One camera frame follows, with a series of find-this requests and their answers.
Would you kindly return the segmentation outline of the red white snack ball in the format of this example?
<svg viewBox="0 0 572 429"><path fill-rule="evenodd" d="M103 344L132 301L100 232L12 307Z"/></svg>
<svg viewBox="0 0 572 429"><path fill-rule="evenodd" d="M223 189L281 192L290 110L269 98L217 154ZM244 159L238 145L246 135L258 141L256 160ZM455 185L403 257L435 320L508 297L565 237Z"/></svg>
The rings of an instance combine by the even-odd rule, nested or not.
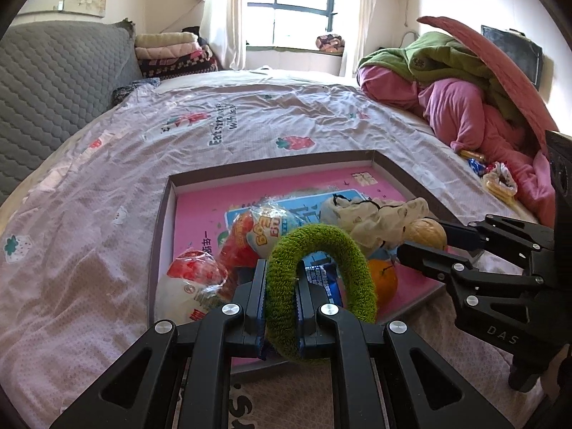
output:
<svg viewBox="0 0 572 429"><path fill-rule="evenodd" d="M200 321L211 310L230 303L237 275L212 254L189 248L178 255L159 277L154 321L176 325Z"/></svg>

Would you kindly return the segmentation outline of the white curtain right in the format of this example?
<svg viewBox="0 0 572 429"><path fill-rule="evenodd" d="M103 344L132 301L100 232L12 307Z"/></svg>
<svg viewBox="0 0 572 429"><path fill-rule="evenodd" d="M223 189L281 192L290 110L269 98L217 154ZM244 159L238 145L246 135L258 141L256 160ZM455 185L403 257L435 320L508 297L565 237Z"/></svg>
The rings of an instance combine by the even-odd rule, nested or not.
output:
<svg viewBox="0 0 572 429"><path fill-rule="evenodd" d="M365 54L365 42L377 0L336 0L340 9L340 35L345 41L339 75L352 77Z"/></svg>

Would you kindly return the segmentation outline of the stack of folded blankets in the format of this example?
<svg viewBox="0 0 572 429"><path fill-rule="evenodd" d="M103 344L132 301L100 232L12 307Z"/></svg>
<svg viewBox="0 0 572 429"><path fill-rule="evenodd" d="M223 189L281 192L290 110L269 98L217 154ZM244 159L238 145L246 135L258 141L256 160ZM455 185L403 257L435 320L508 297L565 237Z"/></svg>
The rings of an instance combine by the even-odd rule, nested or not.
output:
<svg viewBox="0 0 572 429"><path fill-rule="evenodd" d="M209 44L194 32L139 34L135 53L145 78L172 79L220 70Z"/></svg>

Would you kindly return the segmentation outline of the white curtain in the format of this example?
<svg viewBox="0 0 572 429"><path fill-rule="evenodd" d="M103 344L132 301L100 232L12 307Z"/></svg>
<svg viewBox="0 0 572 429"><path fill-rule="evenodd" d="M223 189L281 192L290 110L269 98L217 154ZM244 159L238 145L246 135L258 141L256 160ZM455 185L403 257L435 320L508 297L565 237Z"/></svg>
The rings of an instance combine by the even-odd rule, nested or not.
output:
<svg viewBox="0 0 572 429"><path fill-rule="evenodd" d="M365 42L377 0L336 0L340 9L340 35L345 41L339 75L352 77L365 54Z"/></svg>
<svg viewBox="0 0 572 429"><path fill-rule="evenodd" d="M245 12L246 0L204 0L201 34L227 70L245 67Z"/></svg>

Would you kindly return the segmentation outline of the grey quilted headboard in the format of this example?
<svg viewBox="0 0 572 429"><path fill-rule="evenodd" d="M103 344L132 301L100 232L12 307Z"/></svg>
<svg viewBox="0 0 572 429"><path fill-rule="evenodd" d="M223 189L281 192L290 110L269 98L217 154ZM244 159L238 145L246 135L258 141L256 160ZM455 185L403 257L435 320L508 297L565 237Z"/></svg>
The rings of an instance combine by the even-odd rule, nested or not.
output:
<svg viewBox="0 0 572 429"><path fill-rule="evenodd" d="M49 20L1 40L1 198L140 79L132 21Z"/></svg>

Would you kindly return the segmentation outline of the pink crumpled quilt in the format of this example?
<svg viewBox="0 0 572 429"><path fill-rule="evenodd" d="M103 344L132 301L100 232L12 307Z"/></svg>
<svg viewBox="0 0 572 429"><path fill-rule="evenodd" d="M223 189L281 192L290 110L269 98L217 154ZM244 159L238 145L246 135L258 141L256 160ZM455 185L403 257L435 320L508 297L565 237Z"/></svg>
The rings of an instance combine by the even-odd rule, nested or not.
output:
<svg viewBox="0 0 572 429"><path fill-rule="evenodd" d="M358 65L362 91L383 105L422 117L455 153L477 152L489 163L505 164L518 185L520 202L542 225L552 227L556 191L551 182L546 134L555 131L557 125L540 94L501 49L463 22L445 16L423 16L420 22L432 27L429 32L455 38L491 68L523 114L523 125L505 120L487 102L480 87L461 79L441 79L422 86L383 67Z"/></svg>

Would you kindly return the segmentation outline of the cream drawstring cloth bag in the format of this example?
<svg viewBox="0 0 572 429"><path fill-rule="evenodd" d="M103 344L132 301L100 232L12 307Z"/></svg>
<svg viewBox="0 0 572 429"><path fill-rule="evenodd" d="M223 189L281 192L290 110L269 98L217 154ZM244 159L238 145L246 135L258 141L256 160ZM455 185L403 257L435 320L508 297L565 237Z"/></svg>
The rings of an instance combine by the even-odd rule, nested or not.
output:
<svg viewBox="0 0 572 429"><path fill-rule="evenodd" d="M395 248L402 242L405 229L428 215L429 204L424 198L397 202L333 194L320 207L320 222L345 231L367 258L380 248Z"/></svg>

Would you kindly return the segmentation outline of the green blanket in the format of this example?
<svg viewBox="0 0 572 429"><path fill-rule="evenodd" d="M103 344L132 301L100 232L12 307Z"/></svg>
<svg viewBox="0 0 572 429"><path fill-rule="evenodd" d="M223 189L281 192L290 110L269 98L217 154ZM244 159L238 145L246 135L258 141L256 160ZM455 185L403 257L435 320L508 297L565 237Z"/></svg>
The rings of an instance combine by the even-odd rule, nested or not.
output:
<svg viewBox="0 0 572 429"><path fill-rule="evenodd" d="M465 80L480 87L489 104L513 125L523 125L523 114L501 86L493 70L473 51L442 32L427 32L405 48L384 48L369 53L359 67L389 69L409 82L429 86L441 79Z"/></svg>

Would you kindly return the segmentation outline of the beige round onion-like ball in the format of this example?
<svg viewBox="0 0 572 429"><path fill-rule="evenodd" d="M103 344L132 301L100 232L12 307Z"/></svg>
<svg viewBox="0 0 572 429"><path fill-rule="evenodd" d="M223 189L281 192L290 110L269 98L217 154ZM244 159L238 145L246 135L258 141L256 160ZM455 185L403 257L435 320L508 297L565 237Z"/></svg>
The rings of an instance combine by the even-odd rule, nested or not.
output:
<svg viewBox="0 0 572 429"><path fill-rule="evenodd" d="M445 250L447 247L447 235L444 228L431 218L421 218L411 222L405 228L402 240L437 250Z"/></svg>

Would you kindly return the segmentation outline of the window with dark frame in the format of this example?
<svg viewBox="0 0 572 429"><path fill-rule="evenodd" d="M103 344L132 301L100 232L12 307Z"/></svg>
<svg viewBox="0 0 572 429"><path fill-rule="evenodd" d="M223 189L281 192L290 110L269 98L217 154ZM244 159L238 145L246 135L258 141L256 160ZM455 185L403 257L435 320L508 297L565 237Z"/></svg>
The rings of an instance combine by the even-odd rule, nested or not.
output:
<svg viewBox="0 0 572 429"><path fill-rule="evenodd" d="M331 32L335 0L245 0L246 43L255 48L315 50Z"/></svg>

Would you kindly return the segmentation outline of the grey box lid tray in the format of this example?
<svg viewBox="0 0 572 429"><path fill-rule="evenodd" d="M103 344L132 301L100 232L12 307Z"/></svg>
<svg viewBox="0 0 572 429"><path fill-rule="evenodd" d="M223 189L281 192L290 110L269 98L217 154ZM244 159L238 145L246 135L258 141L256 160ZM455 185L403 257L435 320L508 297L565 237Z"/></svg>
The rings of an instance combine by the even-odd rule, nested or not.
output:
<svg viewBox="0 0 572 429"><path fill-rule="evenodd" d="M167 181L153 235L148 321L157 319L158 284L185 249L217 255L237 214L264 202L316 223L321 203L332 194L400 202L422 197L430 216L458 220L430 191L428 179L413 177L375 150L288 155L175 174Z"/></svg>

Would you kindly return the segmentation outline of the blue tissue packet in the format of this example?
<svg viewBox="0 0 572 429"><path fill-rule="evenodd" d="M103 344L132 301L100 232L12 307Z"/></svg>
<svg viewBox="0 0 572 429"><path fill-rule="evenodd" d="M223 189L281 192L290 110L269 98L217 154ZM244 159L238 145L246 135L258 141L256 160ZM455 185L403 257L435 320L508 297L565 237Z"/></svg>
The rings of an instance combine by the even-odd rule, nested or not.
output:
<svg viewBox="0 0 572 429"><path fill-rule="evenodd" d="M304 264L307 281L312 285L322 287L330 303L342 306L337 265L332 257L324 252L315 252L304 258Z"/></svg>

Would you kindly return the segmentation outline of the large orange mandarin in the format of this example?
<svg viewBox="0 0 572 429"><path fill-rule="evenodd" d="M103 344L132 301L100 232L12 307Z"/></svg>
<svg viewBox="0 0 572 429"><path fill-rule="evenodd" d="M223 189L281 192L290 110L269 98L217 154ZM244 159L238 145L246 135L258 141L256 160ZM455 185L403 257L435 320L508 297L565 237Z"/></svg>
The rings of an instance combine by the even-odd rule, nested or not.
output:
<svg viewBox="0 0 572 429"><path fill-rule="evenodd" d="M368 260L370 277L375 286L377 312L384 311L394 299L399 287L395 266L390 261Z"/></svg>

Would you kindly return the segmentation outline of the dark framed screen on wall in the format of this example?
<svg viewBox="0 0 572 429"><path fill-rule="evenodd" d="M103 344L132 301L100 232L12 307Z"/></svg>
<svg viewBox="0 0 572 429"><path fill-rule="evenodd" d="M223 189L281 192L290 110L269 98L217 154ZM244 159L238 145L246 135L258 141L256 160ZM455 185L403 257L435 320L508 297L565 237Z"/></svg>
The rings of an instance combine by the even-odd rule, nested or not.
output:
<svg viewBox="0 0 572 429"><path fill-rule="evenodd" d="M481 34L501 49L540 90L544 65L543 49L520 32L504 31L482 25Z"/></svg>

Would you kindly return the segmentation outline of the blue white snack ball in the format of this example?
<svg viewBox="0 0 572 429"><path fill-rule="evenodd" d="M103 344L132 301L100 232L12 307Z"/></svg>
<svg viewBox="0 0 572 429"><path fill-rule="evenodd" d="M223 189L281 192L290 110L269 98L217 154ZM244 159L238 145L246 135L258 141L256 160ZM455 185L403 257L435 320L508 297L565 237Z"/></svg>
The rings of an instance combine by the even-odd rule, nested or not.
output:
<svg viewBox="0 0 572 429"><path fill-rule="evenodd" d="M246 241L260 258L268 258L281 237L305 225L303 219L280 205L252 206L249 212L253 226Z"/></svg>

